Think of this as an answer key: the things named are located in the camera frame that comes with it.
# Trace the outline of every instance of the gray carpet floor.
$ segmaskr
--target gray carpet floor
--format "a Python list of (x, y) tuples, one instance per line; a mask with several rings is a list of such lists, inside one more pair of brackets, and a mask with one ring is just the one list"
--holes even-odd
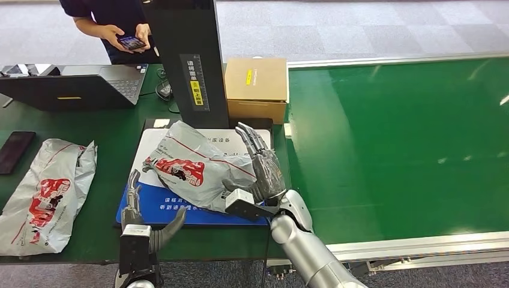
[[(223, 60), (290, 61), (509, 52), (509, 1), (218, 1)], [(105, 64), (58, 2), (0, 3), (0, 67)], [(260, 287), (262, 262), (172, 262), (166, 287)], [(0, 267), (0, 287), (111, 287), (116, 265)], [(509, 263), (381, 272), (369, 287), (509, 287)], [(296, 274), (265, 287), (304, 287)]]
[[(262, 261), (169, 262), (161, 265), (166, 288), (260, 288)], [(0, 287), (112, 287), (116, 265), (0, 266)], [(507, 288), (509, 263), (486, 263), (379, 272), (360, 280), (370, 288)], [(267, 277), (264, 288), (305, 287), (297, 274)]]
[[(290, 61), (509, 51), (509, 1), (217, 1), (223, 60)], [(0, 2), (0, 67), (104, 64), (55, 2)]]

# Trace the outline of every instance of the yellow sticker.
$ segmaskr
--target yellow sticker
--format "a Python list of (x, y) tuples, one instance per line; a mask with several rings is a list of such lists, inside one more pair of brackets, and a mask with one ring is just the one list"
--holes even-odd
[(245, 78), (246, 85), (251, 85), (251, 75), (253, 75), (253, 70), (247, 70), (247, 77)]
[(57, 97), (58, 100), (79, 100), (81, 97)]
[(189, 81), (191, 84), (191, 91), (193, 91), (194, 103), (197, 106), (203, 106), (203, 98), (202, 91), (200, 89), (200, 82), (198, 81)]

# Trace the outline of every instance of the package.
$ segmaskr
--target package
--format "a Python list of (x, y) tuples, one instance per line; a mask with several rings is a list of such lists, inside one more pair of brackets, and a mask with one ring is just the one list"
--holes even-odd
[(0, 215), (0, 255), (59, 253), (94, 179), (97, 147), (43, 142)]
[(283, 58), (230, 58), (224, 75), (230, 118), (270, 118), (282, 124), (290, 102)]
[(222, 180), (232, 179), (246, 186), (256, 180), (249, 156), (224, 156), (205, 136), (182, 121), (170, 127), (144, 161), (143, 172), (156, 173), (166, 188), (189, 203), (223, 213), (230, 192)]

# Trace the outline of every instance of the brown cardboard box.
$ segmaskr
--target brown cardboard box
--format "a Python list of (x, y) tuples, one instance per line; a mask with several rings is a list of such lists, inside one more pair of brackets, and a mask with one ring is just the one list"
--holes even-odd
[(224, 79), (230, 118), (283, 123), (290, 101), (286, 59), (230, 58)]

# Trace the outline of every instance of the laptop keyboard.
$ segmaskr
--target laptop keyboard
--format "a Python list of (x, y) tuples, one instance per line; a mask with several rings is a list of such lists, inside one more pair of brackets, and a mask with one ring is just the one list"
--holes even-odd
[(138, 98), (138, 86), (140, 80), (114, 80), (108, 81), (118, 92), (132, 102), (136, 102)]

